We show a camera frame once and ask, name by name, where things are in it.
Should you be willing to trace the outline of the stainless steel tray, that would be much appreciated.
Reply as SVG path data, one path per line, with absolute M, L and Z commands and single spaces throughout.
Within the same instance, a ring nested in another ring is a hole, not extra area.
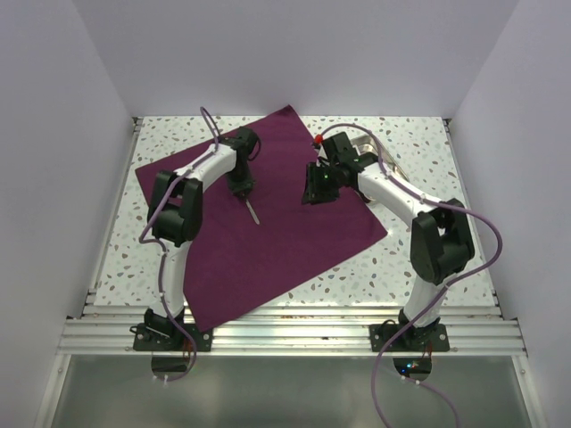
M 350 139 L 349 143 L 352 151 L 355 152 L 358 158 L 362 157 L 366 153 L 372 153 L 375 157 L 382 160 L 388 172 L 391 172 L 393 175 L 407 183 L 410 181 L 406 173 L 389 153 L 388 149 L 382 143 L 376 144 L 371 136 L 357 136 Z M 347 184 L 345 186 L 351 188 L 355 193 L 357 193 L 366 204 L 382 204 L 384 207 L 389 208 L 389 206 L 385 204 L 385 199 L 372 199 L 369 195 L 363 193 L 358 188 L 357 176 L 355 173 L 348 173 Z

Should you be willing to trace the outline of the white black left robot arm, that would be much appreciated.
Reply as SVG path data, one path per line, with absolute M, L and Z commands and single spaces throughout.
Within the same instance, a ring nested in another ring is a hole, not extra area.
M 221 178 L 247 207 L 254 188 L 249 162 L 261 148 L 258 135 L 239 128 L 235 136 L 216 136 L 214 143 L 196 160 L 175 171 L 163 170 L 154 179 L 147 226 L 142 243 L 158 243 L 162 249 L 159 267 L 159 297 L 144 315 L 145 327 L 165 350 L 183 344 L 186 260 L 190 246 L 203 224 L 205 191 Z

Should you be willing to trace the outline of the steel tweezers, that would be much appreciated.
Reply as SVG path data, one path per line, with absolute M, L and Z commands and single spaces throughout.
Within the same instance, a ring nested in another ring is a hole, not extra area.
M 248 211 L 249 211 L 249 213 L 250 213 L 250 215 L 251 215 L 251 217 L 252 217 L 252 220 L 253 220 L 254 224 L 256 224 L 257 226 L 259 226 L 259 225 L 261 224 L 260 219 L 259 219 L 257 213 L 255 212 L 255 210 L 254 210 L 252 204 L 250 203 L 249 199 L 246 198 L 246 199 L 244 200 L 244 203 L 245 203 L 245 206 L 246 206 L 246 208 L 248 209 Z

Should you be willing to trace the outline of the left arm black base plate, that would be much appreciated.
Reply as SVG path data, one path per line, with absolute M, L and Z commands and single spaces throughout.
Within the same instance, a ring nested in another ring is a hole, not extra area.
M 190 342 L 188 338 L 178 329 L 172 336 L 166 336 L 160 333 L 148 330 L 144 324 L 133 325 L 129 331 L 135 335 L 133 350 L 135 351 L 186 351 L 186 352 L 210 352 L 213 342 L 213 330 L 207 330 L 204 333 L 198 331 L 196 325 L 184 325 L 186 333 L 193 338 Z

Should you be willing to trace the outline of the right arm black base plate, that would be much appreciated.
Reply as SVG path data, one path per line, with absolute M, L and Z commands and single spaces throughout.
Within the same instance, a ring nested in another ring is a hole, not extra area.
M 368 327 L 370 347 L 373 352 L 448 352 L 451 350 L 446 327 L 442 324 L 423 328 L 410 327 L 404 333 L 389 342 L 399 331 L 402 325 L 387 320 L 383 324 L 374 324 Z

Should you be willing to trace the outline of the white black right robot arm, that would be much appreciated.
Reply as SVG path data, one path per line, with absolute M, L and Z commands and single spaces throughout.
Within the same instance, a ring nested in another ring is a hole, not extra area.
M 349 187 L 381 203 L 410 229 L 410 264 L 416 274 L 408 302 L 399 314 L 397 338 L 417 350 L 440 320 L 445 285 L 475 256 L 475 245 L 462 202 L 424 196 L 391 172 L 374 152 L 360 152 L 344 133 L 318 135 L 318 159 L 306 167 L 303 204 L 334 202 Z

